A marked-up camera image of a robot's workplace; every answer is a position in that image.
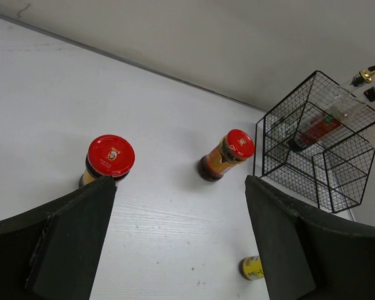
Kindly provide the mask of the clear glass oil bottle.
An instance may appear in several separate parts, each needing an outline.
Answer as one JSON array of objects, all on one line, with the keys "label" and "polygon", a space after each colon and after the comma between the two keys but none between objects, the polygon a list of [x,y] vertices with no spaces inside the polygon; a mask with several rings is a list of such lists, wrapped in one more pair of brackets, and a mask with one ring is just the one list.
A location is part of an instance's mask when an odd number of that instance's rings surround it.
[{"label": "clear glass oil bottle", "polygon": [[373,81],[375,65],[363,69],[355,74],[348,83],[333,86],[328,89],[325,100],[329,100],[325,112],[334,119],[343,120],[353,117],[364,106],[375,101],[375,87],[365,90],[362,97],[355,97],[354,93]]}]

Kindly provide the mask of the soy sauce bottle black cap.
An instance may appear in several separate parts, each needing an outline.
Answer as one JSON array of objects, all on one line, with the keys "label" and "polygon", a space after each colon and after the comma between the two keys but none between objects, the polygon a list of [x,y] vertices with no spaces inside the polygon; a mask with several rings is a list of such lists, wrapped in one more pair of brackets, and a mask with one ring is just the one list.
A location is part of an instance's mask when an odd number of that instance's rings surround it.
[{"label": "soy sauce bottle black cap", "polygon": [[324,139],[342,126],[358,126],[362,123],[361,112],[375,102],[375,87],[365,90],[361,97],[340,86],[333,86],[315,108],[304,113],[304,121],[297,133],[288,141],[290,150],[300,153]]}]

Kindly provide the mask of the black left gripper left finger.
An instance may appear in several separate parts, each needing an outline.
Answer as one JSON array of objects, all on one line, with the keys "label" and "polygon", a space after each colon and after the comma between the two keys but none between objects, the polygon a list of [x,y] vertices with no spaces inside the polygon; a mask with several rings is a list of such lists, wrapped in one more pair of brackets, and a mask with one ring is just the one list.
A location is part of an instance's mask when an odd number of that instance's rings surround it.
[{"label": "black left gripper left finger", "polygon": [[89,299],[117,187],[109,176],[0,221],[0,299]]}]

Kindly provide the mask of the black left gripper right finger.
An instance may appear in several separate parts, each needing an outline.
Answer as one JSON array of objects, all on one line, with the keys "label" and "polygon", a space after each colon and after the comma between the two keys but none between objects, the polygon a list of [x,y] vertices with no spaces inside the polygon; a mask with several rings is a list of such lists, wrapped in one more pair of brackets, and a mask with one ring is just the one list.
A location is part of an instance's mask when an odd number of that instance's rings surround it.
[{"label": "black left gripper right finger", "polygon": [[375,227],[335,216],[256,176],[246,202],[271,299],[375,299]]}]

